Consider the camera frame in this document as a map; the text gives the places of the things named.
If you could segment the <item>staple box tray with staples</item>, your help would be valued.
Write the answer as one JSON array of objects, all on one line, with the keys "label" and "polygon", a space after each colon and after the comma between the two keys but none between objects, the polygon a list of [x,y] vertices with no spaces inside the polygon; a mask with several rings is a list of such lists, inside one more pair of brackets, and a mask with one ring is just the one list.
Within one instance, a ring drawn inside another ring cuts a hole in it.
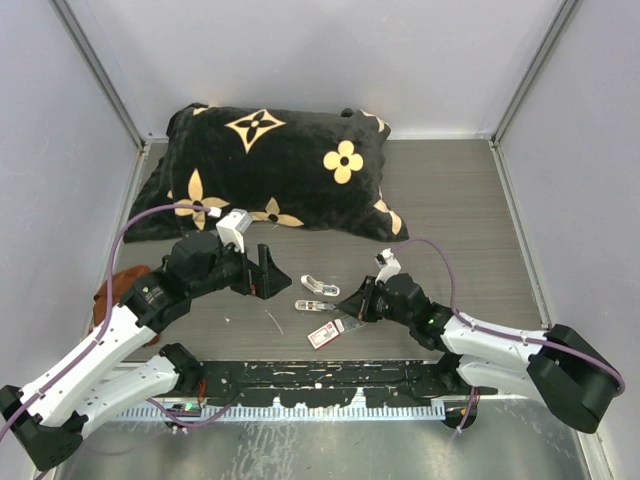
[{"label": "staple box tray with staples", "polygon": [[358,320],[357,318],[350,315],[343,315],[339,318],[336,318],[334,320],[334,324],[336,325],[336,329],[340,335],[346,334],[366,325],[365,322]]}]

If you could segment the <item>red white staple box sleeve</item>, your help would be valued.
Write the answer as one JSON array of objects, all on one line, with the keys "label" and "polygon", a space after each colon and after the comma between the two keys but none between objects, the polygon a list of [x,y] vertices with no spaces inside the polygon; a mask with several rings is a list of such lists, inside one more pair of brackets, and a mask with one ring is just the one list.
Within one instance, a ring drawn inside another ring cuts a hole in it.
[{"label": "red white staple box sleeve", "polygon": [[314,350],[319,350],[337,339],[340,334],[335,322],[330,321],[311,332],[307,339]]}]

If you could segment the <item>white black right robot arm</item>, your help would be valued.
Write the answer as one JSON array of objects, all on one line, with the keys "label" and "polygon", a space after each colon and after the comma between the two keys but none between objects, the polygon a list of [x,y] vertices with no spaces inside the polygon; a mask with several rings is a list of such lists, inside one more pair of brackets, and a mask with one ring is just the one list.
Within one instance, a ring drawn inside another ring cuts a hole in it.
[{"label": "white black right robot arm", "polygon": [[368,276],[337,308],[364,323],[405,326],[420,346],[442,353],[456,382],[537,401],[583,433],[597,430],[624,390],[620,373],[572,328],[529,331],[480,321],[430,300],[408,274]]}]

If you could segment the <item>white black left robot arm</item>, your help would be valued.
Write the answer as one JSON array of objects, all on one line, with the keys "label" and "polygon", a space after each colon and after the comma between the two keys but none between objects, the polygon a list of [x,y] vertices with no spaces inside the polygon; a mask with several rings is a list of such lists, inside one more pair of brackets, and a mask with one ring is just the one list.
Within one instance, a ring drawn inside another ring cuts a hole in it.
[{"label": "white black left robot arm", "polygon": [[40,472],[65,462],[98,426],[137,403],[201,382],[201,363],[179,343],[116,380],[104,376],[185,316],[194,299],[230,288],[263,300],[289,287],[267,245],[252,262],[216,234],[178,241],[157,269],[139,277],[104,320],[61,361],[31,383],[1,389],[3,433],[11,432]]}]

